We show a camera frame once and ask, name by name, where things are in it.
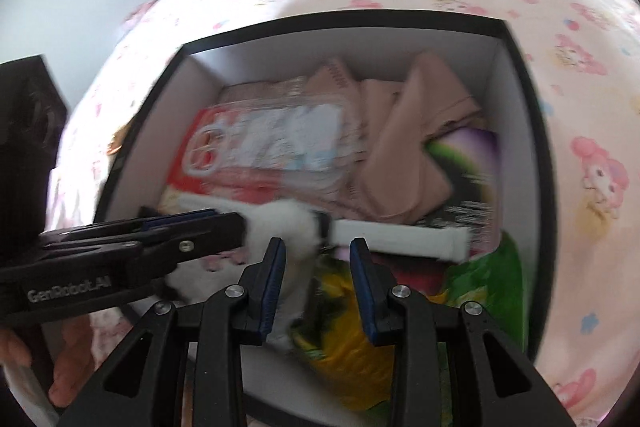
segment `human hand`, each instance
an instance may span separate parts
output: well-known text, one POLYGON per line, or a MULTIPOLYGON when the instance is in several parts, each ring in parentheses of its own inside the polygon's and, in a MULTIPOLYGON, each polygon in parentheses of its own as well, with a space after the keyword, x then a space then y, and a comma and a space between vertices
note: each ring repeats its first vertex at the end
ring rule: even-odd
MULTIPOLYGON (((56 407, 69 406, 94 372, 93 335, 89 315, 63 321, 64 347, 56 359, 49 389, 49 399, 56 407)), ((14 362, 30 367, 31 360, 23 341, 12 330, 0 328, 0 363, 14 362)))

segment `metal screw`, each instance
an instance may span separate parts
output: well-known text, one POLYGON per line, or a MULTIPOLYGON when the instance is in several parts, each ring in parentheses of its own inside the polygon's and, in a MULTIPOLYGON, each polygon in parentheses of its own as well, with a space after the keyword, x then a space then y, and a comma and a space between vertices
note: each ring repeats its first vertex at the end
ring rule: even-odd
POLYGON ((156 315, 165 315, 171 311, 171 302, 158 301, 154 304, 154 313, 156 315))
POLYGON ((180 241, 180 245, 178 245, 178 250, 181 252, 190 252, 193 250, 193 241, 180 241))
POLYGON ((406 299, 409 295, 411 295, 411 289, 409 286, 405 286, 404 284, 399 284, 398 286, 394 286, 391 288, 391 293, 396 297, 401 299, 406 299))
POLYGON ((231 286, 226 287, 225 295, 227 297, 231 297, 232 299, 241 297, 242 295, 244 295, 244 288, 242 288, 242 286, 239 284, 232 284, 231 286))
POLYGON ((465 312, 469 315, 479 315, 482 313, 482 305, 474 301, 469 301, 465 303, 465 312))

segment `bedsheet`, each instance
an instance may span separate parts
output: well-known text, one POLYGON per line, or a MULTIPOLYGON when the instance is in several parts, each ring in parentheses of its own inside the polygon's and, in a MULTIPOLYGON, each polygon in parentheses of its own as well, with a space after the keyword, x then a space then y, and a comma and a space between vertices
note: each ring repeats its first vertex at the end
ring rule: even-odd
MULTIPOLYGON (((558 187, 556 285, 536 366, 575 419, 596 423, 640 361, 640 10, 633 0, 160 0, 117 45, 68 122, 48 227, 92 222, 114 132, 184 42, 278 17, 379 8, 465 12, 511 25, 539 93, 558 187)), ((117 324, 98 332, 101 342, 123 333, 117 324)))

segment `triangular cutout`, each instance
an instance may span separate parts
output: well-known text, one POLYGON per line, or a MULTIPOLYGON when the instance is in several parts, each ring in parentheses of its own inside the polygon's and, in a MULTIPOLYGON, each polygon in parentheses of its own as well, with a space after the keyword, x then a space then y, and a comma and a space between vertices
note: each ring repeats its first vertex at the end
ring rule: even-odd
POLYGON ((495 393, 500 398, 526 393, 531 383, 491 333, 482 336, 494 378, 495 393))
POLYGON ((149 354, 153 335, 144 333, 120 363, 104 381, 105 391, 133 398, 140 391, 140 382, 145 370, 146 357, 149 354))

